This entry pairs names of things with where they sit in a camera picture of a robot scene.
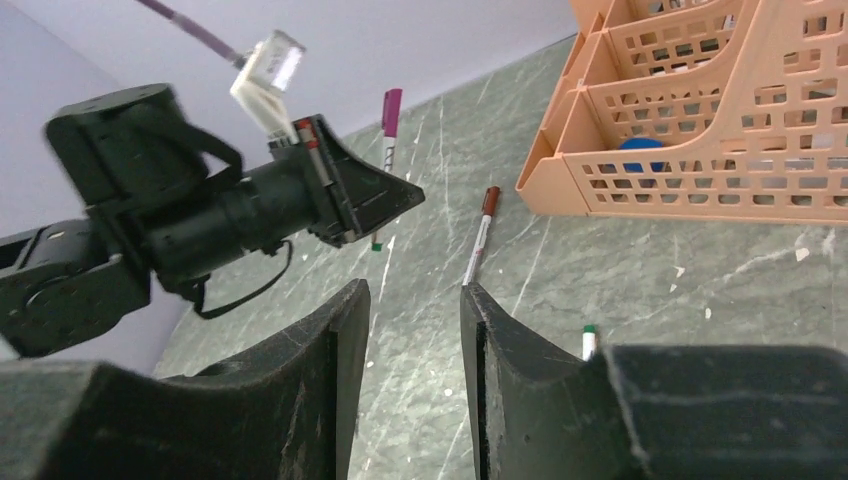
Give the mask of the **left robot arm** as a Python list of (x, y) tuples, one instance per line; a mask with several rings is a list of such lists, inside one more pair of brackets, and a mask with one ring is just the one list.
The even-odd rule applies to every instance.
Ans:
[(269, 140), (271, 160), (192, 125), (165, 83), (66, 106), (45, 135), (85, 204), (82, 219), (1, 242), (1, 334), (24, 358), (101, 336), (146, 307), (151, 283), (213, 319), (211, 273), (298, 232), (339, 248), (421, 204), (423, 190), (348, 150), (322, 115)]

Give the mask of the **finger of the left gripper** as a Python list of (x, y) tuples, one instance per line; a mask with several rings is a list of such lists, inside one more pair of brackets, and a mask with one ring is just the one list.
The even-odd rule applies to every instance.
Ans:
[(421, 187), (376, 168), (342, 145), (356, 157), (343, 171), (358, 176), (351, 191), (356, 218), (361, 221), (361, 239), (425, 201)]

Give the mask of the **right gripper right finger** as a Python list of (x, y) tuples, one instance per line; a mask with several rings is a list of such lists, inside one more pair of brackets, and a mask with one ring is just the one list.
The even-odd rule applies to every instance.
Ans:
[(574, 356), (465, 286), (480, 479), (843, 479), (847, 357), (815, 346), (606, 345)]

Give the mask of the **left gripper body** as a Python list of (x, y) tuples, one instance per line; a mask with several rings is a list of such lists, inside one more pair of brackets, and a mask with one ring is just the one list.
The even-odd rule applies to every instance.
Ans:
[(356, 157), (346, 150), (322, 115), (293, 122), (295, 143), (281, 137), (268, 143), (274, 164), (294, 177), (301, 192), (295, 199), (307, 217), (303, 229), (323, 243), (340, 248), (361, 239), (352, 197), (358, 176), (344, 172)]

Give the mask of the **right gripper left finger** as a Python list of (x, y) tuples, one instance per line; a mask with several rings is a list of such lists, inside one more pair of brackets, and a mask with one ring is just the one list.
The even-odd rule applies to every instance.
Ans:
[(370, 325), (355, 279), (193, 376), (105, 362), (1, 366), (5, 479), (343, 479)]

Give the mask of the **magenta pen cap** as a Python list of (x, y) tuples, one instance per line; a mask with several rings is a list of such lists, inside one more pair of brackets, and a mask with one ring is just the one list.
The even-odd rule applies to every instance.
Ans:
[(401, 88), (392, 88), (384, 93), (381, 129), (385, 137), (397, 137), (402, 94)]

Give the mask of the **brown pen cap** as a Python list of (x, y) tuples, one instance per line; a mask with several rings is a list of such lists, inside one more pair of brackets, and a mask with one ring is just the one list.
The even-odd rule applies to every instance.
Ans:
[(486, 189), (482, 205), (482, 214), (484, 216), (493, 217), (495, 215), (500, 193), (501, 189), (498, 186), (491, 186)]

